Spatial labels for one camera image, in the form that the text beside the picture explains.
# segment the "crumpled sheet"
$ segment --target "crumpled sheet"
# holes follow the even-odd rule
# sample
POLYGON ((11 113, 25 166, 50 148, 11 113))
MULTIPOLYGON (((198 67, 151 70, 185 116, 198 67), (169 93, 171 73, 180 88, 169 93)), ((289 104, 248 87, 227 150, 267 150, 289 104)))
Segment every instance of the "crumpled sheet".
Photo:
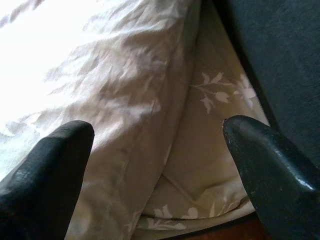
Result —
POLYGON ((83 120, 95 130, 66 239, 130 239, 181 116, 199 6, 0 3, 0 179, 63 123, 83 120))

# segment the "wooden floor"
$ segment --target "wooden floor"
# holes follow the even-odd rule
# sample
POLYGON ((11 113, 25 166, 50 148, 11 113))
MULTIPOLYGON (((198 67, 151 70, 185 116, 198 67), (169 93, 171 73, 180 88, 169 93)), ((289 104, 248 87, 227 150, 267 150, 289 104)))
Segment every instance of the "wooden floor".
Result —
POLYGON ((255 214, 219 227, 170 240, 271 240, 255 214))

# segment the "floral pattern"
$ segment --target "floral pattern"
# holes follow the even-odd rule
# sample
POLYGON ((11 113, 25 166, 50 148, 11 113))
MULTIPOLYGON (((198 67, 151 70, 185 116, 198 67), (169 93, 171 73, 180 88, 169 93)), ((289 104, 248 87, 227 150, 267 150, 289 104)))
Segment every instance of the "floral pattern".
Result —
POLYGON ((209 87, 214 85, 221 85, 221 86, 228 86, 231 88, 235 88, 236 90, 233 92, 234 95, 241 95, 241 99, 244 99, 246 104, 253 109, 253 102, 251 98, 256 96, 255 91, 252 89, 250 82, 246 75, 240 74, 240 80, 236 80, 236 84, 231 83, 228 81, 226 77, 224 77, 223 72, 219 72, 215 77, 212 79, 209 77, 208 74, 202 72, 203 83, 198 85, 191 85, 192 88, 196 88, 203 93, 203 98, 200 100, 205 109, 207 114, 211 113, 212 109, 216 108, 215 102, 218 101, 221 103, 228 104, 230 103, 230 96, 224 91, 212 91, 209 87))

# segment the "pillow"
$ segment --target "pillow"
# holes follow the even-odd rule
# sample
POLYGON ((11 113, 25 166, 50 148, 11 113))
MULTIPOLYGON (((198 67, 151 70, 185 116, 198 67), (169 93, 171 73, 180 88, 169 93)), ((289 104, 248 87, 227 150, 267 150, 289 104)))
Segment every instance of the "pillow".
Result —
POLYGON ((209 0, 203 2, 195 50, 182 119, 133 239, 164 239, 254 211, 225 143, 222 122, 238 114, 267 120, 209 0))
POLYGON ((181 116, 199 6, 44 0, 0 28, 1 178, 63 123, 95 131, 66 239, 131 237, 181 116))

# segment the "dark gray fabric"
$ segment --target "dark gray fabric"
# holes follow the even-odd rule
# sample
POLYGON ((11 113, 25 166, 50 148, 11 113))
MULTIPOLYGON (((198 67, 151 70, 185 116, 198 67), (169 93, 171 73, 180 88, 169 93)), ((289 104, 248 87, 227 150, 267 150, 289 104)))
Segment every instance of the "dark gray fabric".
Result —
POLYGON ((271 124, 320 169, 320 1, 214 2, 271 124))

